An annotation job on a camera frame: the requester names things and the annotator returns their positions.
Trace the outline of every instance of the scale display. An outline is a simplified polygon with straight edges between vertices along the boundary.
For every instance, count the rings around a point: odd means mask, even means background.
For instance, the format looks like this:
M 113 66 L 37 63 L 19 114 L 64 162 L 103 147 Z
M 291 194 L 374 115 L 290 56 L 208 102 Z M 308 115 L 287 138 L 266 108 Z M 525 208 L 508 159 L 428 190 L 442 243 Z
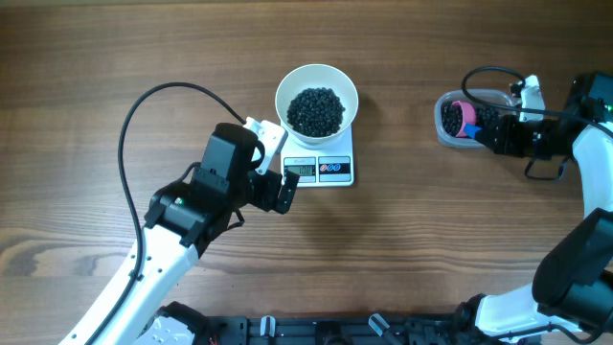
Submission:
M 281 151 L 281 171 L 300 176 L 298 187 L 342 187 L 353 184 L 352 132 L 329 145 L 305 147 L 291 135 Z
M 315 166 L 288 166 L 287 170 L 300 176 L 314 176 Z

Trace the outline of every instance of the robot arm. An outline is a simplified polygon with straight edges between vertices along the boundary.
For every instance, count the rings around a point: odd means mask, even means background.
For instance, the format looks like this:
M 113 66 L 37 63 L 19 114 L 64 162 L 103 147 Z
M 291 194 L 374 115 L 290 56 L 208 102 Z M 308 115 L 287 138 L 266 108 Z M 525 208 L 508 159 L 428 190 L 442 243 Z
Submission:
M 613 102 L 613 78 L 594 73 L 578 81 L 567 111 L 613 129 L 613 115 L 604 103 Z M 457 310 L 472 315 L 470 321 L 456 326 L 466 332 L 474 325 L 490 339 L 511 343 L 553 330 L 585 331 L 592 336 L 569 336 L 589 343 L 613 331 L 613 274 L 605 270 L 613 257 L 613 138 L 567 119 L 526 120 L 507 115 L 471 133 L 497 154 L 533 161 L 572 155 L 581 173 L 584 221 L 547 255 L 532 284 L 503 295 L 475 296 Z
M 244 127 L 217 125 L 192 181 L 172 182 L 151 199 L 143 229 L 141 275 L 95 344 L 134 343 L 170 289 L 192 269 L 209 243 L 233 227 L 228 227 L 233 212 L 240 220 L 236 225 L 242 225 L 240 207 L 250 203 L 266 212 L 284 214 L 289 210 L 298 175 L 289 174 L 282 187 L 281 175 L 268 170 L 286 136 L 282 127 L 251 118 Z M 115 276 L 62 345 L 88 341 L 124 291 L 136 255 L 135 242 Z M 182 323 L 175 326 L 166 327 L 169 331 L 164 334 L 149 332 L 144 343 L 170 338 L 176 344 L 192 344 L 195 332 Z M 156 325 L 149 327 L 150 331 L 158 329 Z

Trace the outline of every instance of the wood grain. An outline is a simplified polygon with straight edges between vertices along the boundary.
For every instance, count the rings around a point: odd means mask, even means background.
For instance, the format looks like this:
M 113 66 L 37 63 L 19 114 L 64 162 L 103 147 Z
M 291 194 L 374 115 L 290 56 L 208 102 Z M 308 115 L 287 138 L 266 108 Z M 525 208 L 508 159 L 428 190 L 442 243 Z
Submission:
M 109 6 L 109 5 L 152 5 L 190 3 L 257 3 L 283 2 L 285 0 L 0 0 L 0 8 L 50 7 L 50 6 Z
M 209 315 L 451 311 L 529 283 L 582 218 L 579 170 L 539 183 L 523 177 L 524 160 L 444 148 L 433 106 L 470 69 L 500 64 L 537 74 L 560 109 L 575 74 L 613 70 L 612 10 L 595 0 L 1 10 L 0 344 L 58 342 L 131 246 L 116 149 L 138 96 L 191 81 L 276 121 L 278 83 L 312 62 L 359 91 L 356 184 L 300 190 L 285 216 L 246 208 L 247 224 L 213 243 L 169 301 Z M 497 77 L 475 86 L 505 90 L 511 80 Z M 142 105 L 125 154 L 140 215 L 222 121 L 232 120 L 192 91 Z

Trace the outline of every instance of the white bowl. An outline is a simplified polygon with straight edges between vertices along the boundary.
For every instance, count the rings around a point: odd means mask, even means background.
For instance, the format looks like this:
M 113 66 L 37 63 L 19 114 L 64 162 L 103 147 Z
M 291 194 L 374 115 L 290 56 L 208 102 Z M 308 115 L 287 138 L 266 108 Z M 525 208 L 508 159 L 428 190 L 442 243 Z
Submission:
M 331 88 L 345 107 L 343 121 L 336 133 L 320 138 L 309 137 L 295 131 L 292 125 L 287 122 L 289 104 L 299 93 L 310 87 Z M 349 128 L 353 119 L 355 119 L 357 105 L 357 90 L 352 80 L 339 69 L 325 64 L 305 65 L 291 71 L 279 84 L 277 95 L 275 96 L 275 106 L 277 107 L 277 115 L 281 119 L 281 125 L 294 135 L 295 138 L 311 145 L 323 144 L 340 137 L 343 131 Z

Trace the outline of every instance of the blue object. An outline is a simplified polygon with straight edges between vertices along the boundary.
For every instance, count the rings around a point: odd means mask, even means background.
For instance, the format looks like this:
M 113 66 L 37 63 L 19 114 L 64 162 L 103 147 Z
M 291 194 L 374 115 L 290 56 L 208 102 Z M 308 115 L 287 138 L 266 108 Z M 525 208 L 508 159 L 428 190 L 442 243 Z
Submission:
M 481 128 L 477 127 L 475 125 L 465 124 L 465 126 L 464 126 L 464 133 L 466 133 L 466 135 L 469 136 L 472 139 L 475 138 L 475 136 L 477 135 L 477 132 L 479 130 L 481 130 Z

